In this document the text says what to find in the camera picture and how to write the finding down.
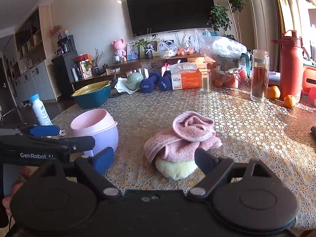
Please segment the person's left hand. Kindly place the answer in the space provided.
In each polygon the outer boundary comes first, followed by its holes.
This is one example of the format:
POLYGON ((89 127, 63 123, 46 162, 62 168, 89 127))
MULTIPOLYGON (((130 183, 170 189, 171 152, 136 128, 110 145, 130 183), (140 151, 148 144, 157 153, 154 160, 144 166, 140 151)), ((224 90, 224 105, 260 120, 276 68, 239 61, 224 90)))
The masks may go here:
POLYGON ((16 166, 16 165, 4 165, 4 198, 2 199, 3 207, 6 210, 7 215, 11 216, 10 209, 11 200, 19 190, 19 188, 28 180, 32 175, 32 171, 29 166, 16 166))

